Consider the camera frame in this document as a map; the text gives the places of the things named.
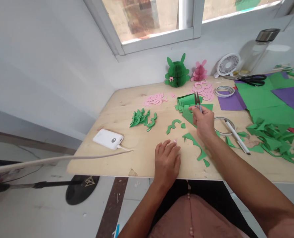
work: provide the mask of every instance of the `pink shirt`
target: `pink shirt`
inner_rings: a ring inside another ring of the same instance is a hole
[[[180,197],[153,227],[149,238],[249,238],[197,195]],[[269,231],[269,238],[294,238],[294,219],[285,219]]]

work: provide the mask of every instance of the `wooden table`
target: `wooden table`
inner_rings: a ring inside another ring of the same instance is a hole
[[[207,81],[219,81],[212,76]],[[184,142],[182,135],[190,132],[198,141],[202,148],[203,142],[196,136],[196,128],[191,125],[179,111],[175,110],[177,99],[172,98],[169,93],[174,93],[177,97],[184,96],[190,92],[194,82],[187,82],[183,87],[173,88],[164,83],[139,86],[134,88],[121,89],[116,91],[108,101],[105,108],[102,110],[99,118],[87,134],[86,138],[77,150],[77,156],[90,155],[106,155],[122,151],[117,149],[112,151],[92,141],[96,133],[105,128],[124,135],[124,140],[121,143],[126,148],[133,149],[133,152],[125,153],[108,158],[93,159],[93,160],[71,160],[67,171],[72,174],[79,175],[102,175],[102,176],[138,176],[138,177],[153,177],[154,176],[154,149],[159,142],[167,139],[177,139],[177,143],[181,146],[181,167],[178,178],[185,179],[213,179],[222,180],[221,175],[216,170],[213,161],[208,157],[206,160],[211,163],[211,166],[206,167],[203,160],[197,161],[200,154],[200,149],[194,146],[191,140]],[[221,85],[233,87],[233,80],[224,80],[223,83],[213,83],[213,88]],[[163,102],[161,105],[152,105],[144,107],[144,101],[153,94],[164,93],[169,101]],[[212,102],[213,112],[215,117],[223,116],[229,118],[235,124],[236,131],[245,131],[246,127],[252,124],[248,111],[222,111],[220,109],[218,98],[215,97]],[[154,112],[157,113],[155,126],[147,132],[147,127],[143,124],[129,128],[132,121],[133,112],[141,108],[150,109],[150,118]],[[174,119],[179,119],[186,124],[186,128],[182,129],[180,124],[176,123],[176,129],[171,129],[170,134],[166,134],[168,125]],[[259,141],[255,136],[250,139],[245,139],[245,144],[252,147],[256,141]],[[294,164],[287,162],[283,158],[276,158],[269,155],[267,152],[256,153],[251,152],[251,155],[246,155],[241,149],[232,148],[240,157],[251,164],[259,172],[265,175],[272,182],[294,182]]]

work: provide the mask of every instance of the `hand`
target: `hand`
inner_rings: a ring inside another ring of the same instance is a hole
[[[193,111],[193,124],[197,126],[196,134],[201,140],[216,136],[214,129],[214,113],[202,106],[202,112],[196,106],[189,107]]]
[[[177,143],[170,143],[166,140],[159,143],[154,151],[154,180],[153,183],[158,186],[161,191],[168,192],[174,181],[178,177],[180,170],[180,146]]]

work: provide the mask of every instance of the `scissors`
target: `scissors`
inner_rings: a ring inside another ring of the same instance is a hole
[[[224,77],[226,79],[235,79],[234,77]],[[250,76],[238,77],[237,80],[247,83],[252,86],[263,86],[265,84],[264,80],[267,78],[266,75],[263,74],[255,74]]]
[[[195,106],[198,109],[200,109],[200,111],[202,112],[202,107],[201,107],[201,102],[200,102],[200,97],[199,97],[199,93],[198,92],[196,92],[196,94],[194,93],[194,101],[195,101]]]

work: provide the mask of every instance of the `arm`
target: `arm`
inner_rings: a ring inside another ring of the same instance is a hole
[[[180,147],[170,140],[155,149],[154,180],[144,198],[121,230],[119,238],[147,237],[153,217],[164,196],[172,187],[180,169]]]
[[[247,206],[267,235],[282,219],[294,218],[293,203],[266,177],[240,158],[214,130],[214,113],[194,106],[193,123],[207,146],[217,170]]]

